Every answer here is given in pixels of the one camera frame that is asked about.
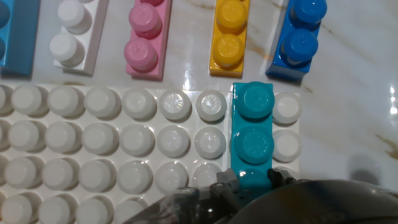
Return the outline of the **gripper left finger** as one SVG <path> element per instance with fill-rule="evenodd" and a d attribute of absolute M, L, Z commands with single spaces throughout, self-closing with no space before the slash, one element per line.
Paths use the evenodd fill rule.
<path fill-rule="evenodd" d="M 173 223 L 228 223 L 249 203 L 232 169 L 216 174 L 217 183 L 201 189 L 181 187 L 173 192 Z"/>

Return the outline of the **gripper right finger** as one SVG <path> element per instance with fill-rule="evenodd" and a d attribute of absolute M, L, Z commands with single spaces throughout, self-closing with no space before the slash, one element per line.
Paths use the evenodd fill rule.
<path fill-rule="evenodd" d="M 267 171 L 267 176 L 271 182 L 271 187 L 273 189 L 293 184 L 295 182 L 295 178 L 292 177 L 291 174 L 284 169 L 269 169 Z"/>

